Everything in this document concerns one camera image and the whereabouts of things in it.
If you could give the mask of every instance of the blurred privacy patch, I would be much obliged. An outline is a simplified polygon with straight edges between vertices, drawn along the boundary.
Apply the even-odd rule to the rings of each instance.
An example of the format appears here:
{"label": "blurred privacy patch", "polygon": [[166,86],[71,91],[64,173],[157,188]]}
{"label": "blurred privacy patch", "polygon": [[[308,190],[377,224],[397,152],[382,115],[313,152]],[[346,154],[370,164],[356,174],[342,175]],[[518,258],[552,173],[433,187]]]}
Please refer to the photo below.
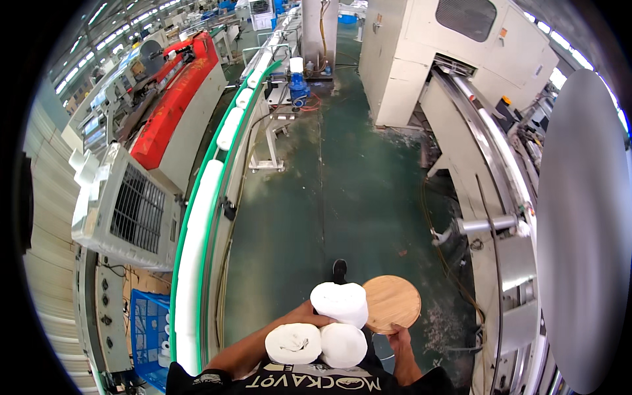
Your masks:
{"label": "blurred privacy patch", "polygon": [[626,132],[608,89],[575,71],[557,97],[538,189],[538,285],[553,357],[571,388],[598,388],[617,350],[632,258]]}

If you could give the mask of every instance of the blue plastic crate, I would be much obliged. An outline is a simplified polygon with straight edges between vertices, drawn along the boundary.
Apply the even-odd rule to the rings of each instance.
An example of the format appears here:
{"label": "blue plastic crate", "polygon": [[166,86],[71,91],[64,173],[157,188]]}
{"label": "blue plastic crate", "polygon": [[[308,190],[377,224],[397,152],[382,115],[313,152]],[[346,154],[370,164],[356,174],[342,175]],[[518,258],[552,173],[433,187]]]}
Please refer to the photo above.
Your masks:
{"label": "blue plastic crate", "polygon": [[131,291],[130,333],[136,373],[159,391],[165,392],[169,368],[158,365],[169,312],[169,295]]}
{"label": "blue plastic crate", "polygon": [[358,18],[355,15],[338,15],[338,22],[353,24],[356,23]]}

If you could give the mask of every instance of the wooden cutting board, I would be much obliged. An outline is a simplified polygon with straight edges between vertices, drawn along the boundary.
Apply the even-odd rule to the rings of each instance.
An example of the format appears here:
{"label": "wooden cutting board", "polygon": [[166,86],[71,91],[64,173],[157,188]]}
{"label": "wooden cutting board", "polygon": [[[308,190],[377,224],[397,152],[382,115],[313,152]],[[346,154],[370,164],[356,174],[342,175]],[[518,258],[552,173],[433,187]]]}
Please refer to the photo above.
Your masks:
{"label": "wooden cutting board", "polygon": [[375,277],[362,287],[367,292],[367,327],[375,333],[395,333],[391,322],[408,328],[415,323],[422,311],[419,292],[414,285],[401,277]]}

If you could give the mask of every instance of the machine door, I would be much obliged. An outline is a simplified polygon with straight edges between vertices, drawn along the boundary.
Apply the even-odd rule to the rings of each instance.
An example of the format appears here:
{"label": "machine door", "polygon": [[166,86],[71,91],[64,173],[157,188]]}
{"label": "machine door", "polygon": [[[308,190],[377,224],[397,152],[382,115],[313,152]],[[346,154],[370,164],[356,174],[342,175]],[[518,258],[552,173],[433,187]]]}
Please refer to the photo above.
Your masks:
{"label": "machine door", "polygon": [[358,71],[374,116],[382,104],[405,6],[405,1],[389,0],[373,0],[368,4]]}
{"label": "machine door", "polygon": [[517,87],[524,87],[542,71],[540,58],[549,41],[522,12],[512,7],[507,10],[501,28],[507,32],[503,39],[499,35],[492,42],[485,68]]}

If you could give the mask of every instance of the red machine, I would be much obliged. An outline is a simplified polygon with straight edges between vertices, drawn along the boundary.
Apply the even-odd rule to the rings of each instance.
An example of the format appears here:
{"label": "red machine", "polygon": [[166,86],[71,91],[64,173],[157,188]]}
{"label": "red machine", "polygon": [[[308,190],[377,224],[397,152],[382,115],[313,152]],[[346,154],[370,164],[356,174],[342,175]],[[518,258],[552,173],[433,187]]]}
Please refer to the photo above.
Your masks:
{"label": "red machine", "polygon": [[207,32],[169,46],[163,56],[171,51],[175,58],[151,79],[164,94],[130,154],[175,193],[185,193],[195,153],[227,81]]}

